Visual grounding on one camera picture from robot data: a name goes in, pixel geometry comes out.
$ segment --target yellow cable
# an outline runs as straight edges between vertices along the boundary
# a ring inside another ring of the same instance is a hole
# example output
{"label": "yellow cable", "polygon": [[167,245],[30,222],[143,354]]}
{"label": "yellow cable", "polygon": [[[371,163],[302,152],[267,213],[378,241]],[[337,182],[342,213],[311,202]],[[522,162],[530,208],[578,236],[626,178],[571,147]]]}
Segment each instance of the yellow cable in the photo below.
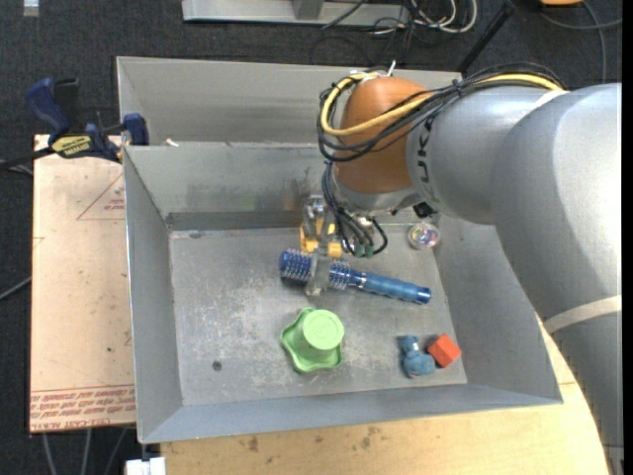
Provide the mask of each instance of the yellow cable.
{"label": "yellow cable", "polygon": [[[334,86],[334,89],[329,93],[329,95],[325,99],[325,102],[323,103],[323,109],[320,113],[320,125],[326,134],[330,134],[331,136],[336,136],[336,137],[345,137],[345,136],[351,136],[353,134],[358,134],[360,132],[366,131],[367,129],[370,129],[371,127],[379,125],[387,120],[390,120],[392,118],[396,118],[403,114],[408,113],[409,111],[423,104],[424,101],[428,98],[428,97],[424,97],[421,100],[413,100],[411,102],[404,104],[403,106],[400,106],[397,109],[388,111],[387,113],[384,113],[380,116],[377,116],[376,118],[373,118],[371,120],[358,124],[354,127],[349,127],[347,129],[335,129],[331,127],[329,125],[329,122],[327,121],[327,114],[329,113],[329,108],[332,106],[334,100],[336,100],[336,98],[338,98],[340,93],[342,93],[346,89],[346,86],[349,83],[358,81],[367,77],[374,78],[378,76],[378,74],[376,75],[371,75],[371,74],[373,74],[373,72],[369,74],[367,73],[353,74],[351,76],[345,77],[344,79],[339,81],[336,84],[336,86]],[[482,84],[482,83],[494,82],[494,81],[522,81],[522,82],[529,82],[532,84],[536,84],[538,86],[542,86],[543,88],[546,88],[548,90],[563,90],[563,88],[561,88],[558,84],[550,81],[549,79],[540,77],[535,74],[518,74],[518,73],[517,74],[499,74],[493,77],[489,77],[487,79],[482,79],[481,81],[477,81],[475,84]]]}
{"label": "yellow cable", "polygon": [[482,81],[478,81],[475,84],[493,82],[493,81],[527,81],[532,84],[538,84],[543,88],[547,88],[548,90],[553,91],[562,91],[563,88],[558,84],[546,79],[544,77],[540,77],[534,74],[500,74],[493,77],[489,77],[488,79],[483,79]]}

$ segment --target orange object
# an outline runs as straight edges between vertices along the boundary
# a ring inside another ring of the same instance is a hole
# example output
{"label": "orange object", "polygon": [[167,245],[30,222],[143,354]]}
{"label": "orange object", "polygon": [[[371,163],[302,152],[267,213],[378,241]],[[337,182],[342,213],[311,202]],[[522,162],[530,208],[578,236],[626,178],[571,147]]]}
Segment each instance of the orange object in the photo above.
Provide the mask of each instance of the orange object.
{"label": "orange object", "polygon": [[462,350],[457,346],[457,343],[446,333],[441,335],[426,351],[443,368],[457,360],[462,354]]}
{"label": "orange object", "polygon": [[[431,92],[408,79],[390,76],[367,80],[359,84],[350,95],[343,111],[340,128],[348,129],[372,120],[408,98],[419,100],[431,95]],[[394,121],[388,120],[341,140],[345,144],[367,141]],[[350,190],[367,194],[382,194],[409,188],[411,180],[407,171],[408,131],[409,126],[406,126],[394,132],[373,152],[356,160],[337,162],[335,171],[338,181]],[[348,155],[349,151],[336,153],[336,156],[340,157]]]}

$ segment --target small blue object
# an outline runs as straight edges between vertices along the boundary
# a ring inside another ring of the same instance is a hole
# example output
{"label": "small blue object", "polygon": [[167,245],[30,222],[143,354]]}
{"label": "small blue object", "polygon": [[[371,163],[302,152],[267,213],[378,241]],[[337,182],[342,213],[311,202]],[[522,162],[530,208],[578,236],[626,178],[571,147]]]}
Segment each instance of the small blue object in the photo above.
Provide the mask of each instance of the small blue object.
{"label": "small blue object", "polygon": [[401,365],[408,378],[414,376],[428,375],[435,371],[435,359],[419,351],[419,341],[417,336],[406,335],[398,339],[401,349]]}
{"label": "small blue object", "polygon": [[[312,260],[307,253],[287,249],[282,252],[279,259],[279,270],[282,278],[308,283]],[[329,266],[328,286],[336,290],[345,290],[349,285],[366,292],[413,303],[426,304],[431,299],[431,291],[426,287],[419,287],[387,276],[357,271],[344,260],[333,260]]]}

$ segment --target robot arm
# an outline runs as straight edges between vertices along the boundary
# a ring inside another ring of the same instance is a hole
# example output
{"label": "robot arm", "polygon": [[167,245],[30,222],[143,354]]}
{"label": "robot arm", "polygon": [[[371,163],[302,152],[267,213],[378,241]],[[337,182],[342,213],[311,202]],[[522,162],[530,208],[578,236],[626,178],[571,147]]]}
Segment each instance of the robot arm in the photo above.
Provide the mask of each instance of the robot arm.
{"label": "robot arm", "polygon": [[[335,102],[351,87],[335,128]],[[347,217],[348,246],[373,244],[350,220],[411,206],[496,227],[603,444],[623,459],[620,121],[620,84],[569,92],[547,72],[514,69],[433,92],[353,74],[321,97],[318,126],[333,164],[325,198]]]}

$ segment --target blue handle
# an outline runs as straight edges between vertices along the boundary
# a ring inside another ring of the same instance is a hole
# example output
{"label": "blue handle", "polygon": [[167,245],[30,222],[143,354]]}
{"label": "blue handle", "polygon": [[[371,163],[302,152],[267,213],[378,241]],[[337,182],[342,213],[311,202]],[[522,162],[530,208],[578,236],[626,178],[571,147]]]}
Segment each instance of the blue handle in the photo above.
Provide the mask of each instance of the blue handle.
{"label": "blue handle", "polygon": [[361,285],[362,289],[367,292],[422,304],[428,303],[431,299],[431,291],[426,287],[418,287],[413,283],[380,276],[379,274],[362,273],[361,276],[365,279],[365,283]]}
{"label": "blue handle", "polygon": [[52,97],[52,80],[42,79],[27,93],[27,103],[40,120],[52,125],[55,134],[64,134],[70,129],[70,122]]}

